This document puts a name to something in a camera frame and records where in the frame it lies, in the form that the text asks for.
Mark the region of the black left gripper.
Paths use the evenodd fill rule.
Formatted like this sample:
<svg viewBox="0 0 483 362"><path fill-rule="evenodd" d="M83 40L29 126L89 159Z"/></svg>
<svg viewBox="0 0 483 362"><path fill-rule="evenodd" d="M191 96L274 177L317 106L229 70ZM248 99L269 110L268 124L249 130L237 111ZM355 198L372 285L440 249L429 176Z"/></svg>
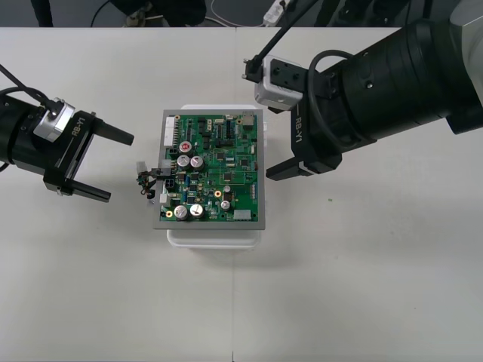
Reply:
<svg viewBox="0 0 483 362"><path fill-rule="evenodd" d="M131 146L134 141L134 135L107 124L92 114L83 111L75 113L60 137L46 146L43 181L47 189L61 196L77 195L109 202L110 192L75 180L94 134L126 146Z"/></svg>

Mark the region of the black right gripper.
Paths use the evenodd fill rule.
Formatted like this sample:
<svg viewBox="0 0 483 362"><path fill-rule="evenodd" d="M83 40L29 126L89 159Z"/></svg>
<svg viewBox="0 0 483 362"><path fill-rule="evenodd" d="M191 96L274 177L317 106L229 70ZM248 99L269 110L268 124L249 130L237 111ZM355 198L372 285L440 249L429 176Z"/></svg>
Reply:
<svg viewBox="0 0 483 362"><path fill-rule="evenodd" d="M312 176L336 170L342 155L312 119L309 101L302 99L293 109L268 107L274 114L291 112L291 150L294 158L266 170L266 177L281 181L297 176Z"/></svg>

